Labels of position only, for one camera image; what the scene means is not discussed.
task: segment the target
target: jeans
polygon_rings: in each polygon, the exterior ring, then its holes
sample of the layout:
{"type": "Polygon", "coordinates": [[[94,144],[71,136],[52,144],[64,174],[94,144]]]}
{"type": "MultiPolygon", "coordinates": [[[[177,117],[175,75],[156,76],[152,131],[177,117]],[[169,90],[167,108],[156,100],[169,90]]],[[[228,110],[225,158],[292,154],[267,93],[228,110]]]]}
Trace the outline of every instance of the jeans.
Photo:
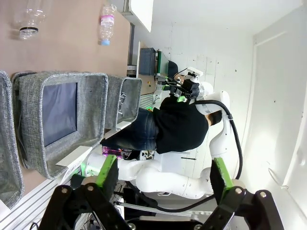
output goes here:
{"type": "Polygon", "coordinates": [[[152,112],[139,108],[138,116],[131,125],[102,140],[101,144],[112,149],[156,150],[159,128],[153,116],[152,112]]]}

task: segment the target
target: green bracket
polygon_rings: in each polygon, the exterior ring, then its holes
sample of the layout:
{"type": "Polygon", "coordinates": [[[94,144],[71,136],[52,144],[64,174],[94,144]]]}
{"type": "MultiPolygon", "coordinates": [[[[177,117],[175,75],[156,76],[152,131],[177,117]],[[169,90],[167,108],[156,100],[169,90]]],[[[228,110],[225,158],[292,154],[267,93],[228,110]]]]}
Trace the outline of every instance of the green bracket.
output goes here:
{"type": "Polygon", "coordinates": [[[105,163],[103,164],[99,174],[98,174],[98,177],[96,179],[96,184],[99,186],[99,187],[102,187],[105,180],[106,180],[106,177],[108,176],[111,168],[112,168],[112,165],[113,163],[115,162],[116,160],[116,155],[108,155],[106,157],[106,160],[105,160],[105,163]]]}
{"type": "Polygon", "coordinates": [[[186,97],[185,96],[180,96],[177,99],[177,102],[182,102],[186,97]]]}
{"type": "Polygon", "coordinates": [[[231,180],[231,177],[228,173],[228,170],[226,168],[226,165],[224,163],[224,160],[223,158],[221,157],[217,157],[217,158],[214,158],[213,160],[216,165],[217,165],[217,168],[221,174],[221,177],[222,179],[224,180],[224,190],[223,190],[223,193],[222,193],[222,199],[225,197],[225,195],[228,193],[228,191],[234,186],[234,183],[232,182],[231,180]]]}

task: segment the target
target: bolt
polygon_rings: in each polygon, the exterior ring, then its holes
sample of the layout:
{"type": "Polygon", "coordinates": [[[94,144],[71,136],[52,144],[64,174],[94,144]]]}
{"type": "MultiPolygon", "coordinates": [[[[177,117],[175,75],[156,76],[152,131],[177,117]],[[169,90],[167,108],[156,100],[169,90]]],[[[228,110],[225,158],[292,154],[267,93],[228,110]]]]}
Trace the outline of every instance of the bolt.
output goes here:
{"type": "Polygon", "coordinates": [[[199,230],[199,229],[201,229],[201,224],[195,225],[194,230],[199,230]]]}
{"type": "Polygon", "coordinates": [[[68,189],[67,188],[62,188],[62,193],[67,193],[68,189]]]}
{"type": "Polygon", "coordinates": [[[88,190],[88,191],[93,191],[93,190],[94,190],[94,187],[93,187],[93,186],[88,186],[88,187],[87,187],[87,190],[88,190]]]}
{"type": "Polygon", "coordinates": [[[236,188],[235,191],[236,191],[237,194],[241,194],[242,193],[242,190],[240,188],[236,188]]]}
{"type": "Polygon", "coordinates": [[[134,224],[130,223],[130,224],[128,224],[128,225],[129,225],[129,227],[130,227],[132,230],[136,230],[136,226],[135,226],[134,224]]]}
{"type": "Polygon", "coordinates": [[[261,193],[260,193],[260,196],[261,196],[262,198],[265,198],[267,195],[265,194],[265,192],[261,192],[261,193]]]}

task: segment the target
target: bottle cap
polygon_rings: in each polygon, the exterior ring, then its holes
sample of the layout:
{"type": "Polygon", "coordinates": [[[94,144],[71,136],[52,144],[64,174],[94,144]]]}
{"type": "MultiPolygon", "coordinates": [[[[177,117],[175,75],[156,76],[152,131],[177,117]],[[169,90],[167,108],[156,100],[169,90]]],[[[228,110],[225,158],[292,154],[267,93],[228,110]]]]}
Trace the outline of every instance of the bottle cap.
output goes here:
{"type": "Polygon", "coordinates": [[[111,4],[111,8],[112,8],[113,11],[116,11],[116,10],[117,10],[116,5],[114,5],[114,4],[111,4]]]}
{"type": "Polygon", "coordinates": [[[38,33],[38,29],[36,27],[22,27],[19,30],[19,36],[23,39],[30,38],[38,33]]]}
{"type": "Polygon", "coordinates": [[[110,40],[102,40],[102,41],[100,42],[100,44],[101,44],[102,46],[109,46],[109,45],[110,45],[110,40]]]}

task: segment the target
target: metal rod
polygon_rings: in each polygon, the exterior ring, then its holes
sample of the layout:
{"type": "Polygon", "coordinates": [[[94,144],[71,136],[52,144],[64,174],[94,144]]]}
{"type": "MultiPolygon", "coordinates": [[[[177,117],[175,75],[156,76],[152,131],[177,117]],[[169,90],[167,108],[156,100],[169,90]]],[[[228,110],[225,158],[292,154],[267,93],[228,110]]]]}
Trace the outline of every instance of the metal rod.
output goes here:
{"type": "Polygon", "coordinates": [[[185,211],[185,212],[178,212],[178,213],[172,213],[172,212],[163,212],[153,207],[143,207],[138,205],[132,205],[122,202],[114,202],[117,205],[128,207],[136,210],[146,211],[146,212],[155,212],[155,213],[161,213],[161,214],[168,214],[168,215],[175,215],[175,216],[181,216],[181,217],[191,217],[192,211],[185,211]]]}

